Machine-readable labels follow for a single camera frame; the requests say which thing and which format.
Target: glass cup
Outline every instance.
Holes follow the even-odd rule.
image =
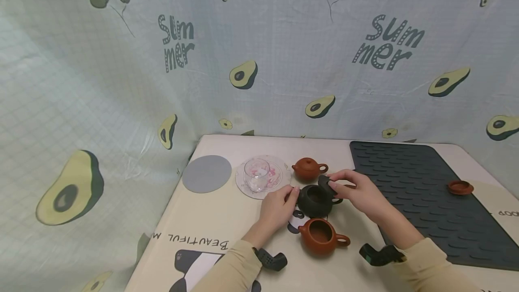
[[[267,188],[269,180],[269,163],[263,159],[253,158],[245,163],[245,183],[253,192],[261,192]]]

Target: right hand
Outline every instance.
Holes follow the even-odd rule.
[[[383,218],[389,215],[388,213],[396,210],[368,176],[349,169],[328,176],[330,177],[328,184],[337,192],[335,197],[350,200],[356,209],[365,213],[376,224],[383,221]],[[337,180],[342,179],[354,183],[355,186],[336,183]]]

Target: dark gray mat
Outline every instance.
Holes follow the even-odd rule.
[[[232,167],[219,155],[205,155],[187,165],[182,173],[184,186],[194,193],[209,193],[224,186],[229,180]]]
[[[447,260],[519,271],[518,245],[474,195],[447,191],[447,184],[459,178],[433,148],[352,141],[350,149],[356,171],[369,176]]]

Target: table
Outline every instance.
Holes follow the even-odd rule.
[[[287,165],[303,157],[326,163],[329,173],[353,169],[348,140],[279,138],[230,135],[204,135],[191,160],[204,155],[221,155],[233,167],[229,181],[220,189],[206,194],[187,190],[182,179],[162,216],[136,271],[127,285],[127,292],[170,290],[184,276],[174,267],[179,250],[224,254],[257,220],[260,200],[245,196],[236,187],[234,172],[243,161],[255,155],[275,155]],[[497,214],[503,203],[516,207],[518,201],[467,152],[455,145],[429,144],[451,166],[457,175],[475,185],[474,194]],[[291,185],[299,185],[295,179]],[[348,235],[351,245],[337,249],[326,259],[315,259],[301,247],[300,235],[282,228],[264,248],[275,255],[283,252],[288,266],[283,271],[262,271],[258,281],[262,291],[370,291],[404,292],[410,288],[396,277],[391,266],[371,267],[358,251],[369,243],[376,249],[384,242],[378,227],[351,203],[344,201],[334,207],[328,221],[338,233]],[[500,217],[498,222],[515,241],[519,241],[519,217]],[[455,265],[483,291],[511,292],[519,286],[519,272]]]

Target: light blue curtain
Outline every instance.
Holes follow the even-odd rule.
[[[1,290],[123,291],[207,133],[457,144],[517,196],[518,8],[1,0]]]

